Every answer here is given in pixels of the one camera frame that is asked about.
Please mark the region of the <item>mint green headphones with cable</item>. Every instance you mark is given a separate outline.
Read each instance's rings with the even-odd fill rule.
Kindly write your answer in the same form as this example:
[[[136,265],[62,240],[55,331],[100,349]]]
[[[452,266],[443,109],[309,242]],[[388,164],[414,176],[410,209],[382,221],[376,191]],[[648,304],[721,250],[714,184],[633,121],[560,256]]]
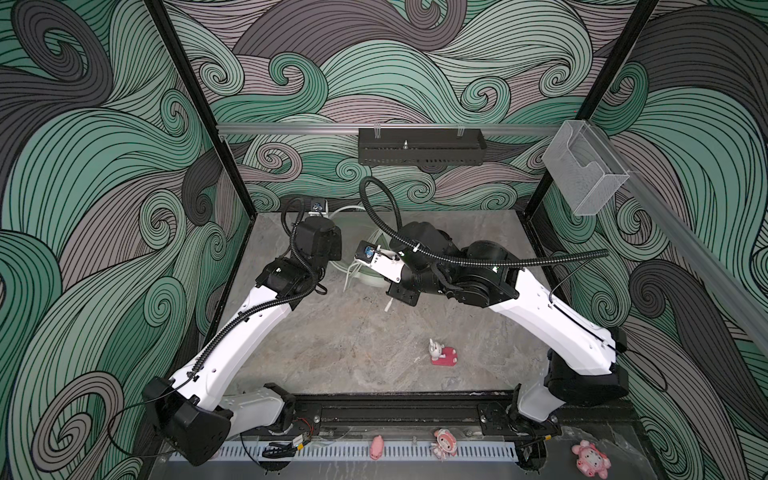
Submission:
[[[333,212],[331,212],[328,215],[329,219],[334,219],[337,215],[339,215],[342,212],[364,212],[364,208],[360,205],[349,205],[349,206],[343,206]],[[369,238],[367,239],[367,242],[374,243],[375,245],[379,245],[381,243],[387,244],[390,240],[390,237],[384,233],[384,231],[378,227],[375,228],[369,235]],[[359,261],[354,259],[350,260],[348,264],[345,264],[343,261],[331,261],[330,265],[335,268],[336,270],[340,272],[344,272],[345,274],[345,281],[342,291],[345,292],[350,284],[350,279],[358,279],[361,283],[372,286],[372,287],[379,287],[384,288],[388,286],[388,283],[384,277],[382,277],[379,274],[376,274],[371,268],[365,266],[364,264],[360,263]],[[384,308],[384,312],[389,312],[389,310],[392,307],[393,304],[392,299],[388,301]]]

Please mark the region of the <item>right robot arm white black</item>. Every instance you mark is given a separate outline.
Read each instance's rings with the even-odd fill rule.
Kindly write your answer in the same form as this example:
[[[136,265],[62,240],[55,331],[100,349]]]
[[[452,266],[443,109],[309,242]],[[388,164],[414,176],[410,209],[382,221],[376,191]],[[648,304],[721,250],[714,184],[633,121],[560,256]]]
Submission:
[[[625,334],[618,327],[601,327],[583,317],[530,270],[533,266],[588,263],[605,257],[606,251],[520,259],[492,241],[458,248],[446,232],[428,222],[403,223],[397,206],[392,208],[395,224],[389,226],[370,201],[367,189],[371,185],[388,200],[394,195],[373,176],[360,181],[364,210],[390,242],[387,247],[361,243],[355,260],[388,281],[389,297],[414,306],[422,295],[439,295],[489,309],[548,346],[546,368],[520,387],[519,416],[544,422],[564,405],[594,407],[628,394],[629,375],[619,364],[627,349]]]

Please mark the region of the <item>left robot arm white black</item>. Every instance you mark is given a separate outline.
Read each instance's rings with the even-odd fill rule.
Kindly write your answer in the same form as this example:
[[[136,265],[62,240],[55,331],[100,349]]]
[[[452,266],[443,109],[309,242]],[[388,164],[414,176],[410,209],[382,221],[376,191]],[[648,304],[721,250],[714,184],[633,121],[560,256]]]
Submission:
[[[265,427],[281,434],[291,428],[295,398],[274,383],[251,393],[226,393],[245,361],[280,321],[312,293],[331,261],[341,258],[341,231],[322,200],[296,197],[299,213],[282,225],[286,254],[257,276],[236,314],[169,378],[155,377],[143,389],[147,418],[160,438],[199,466],[233,436]]]

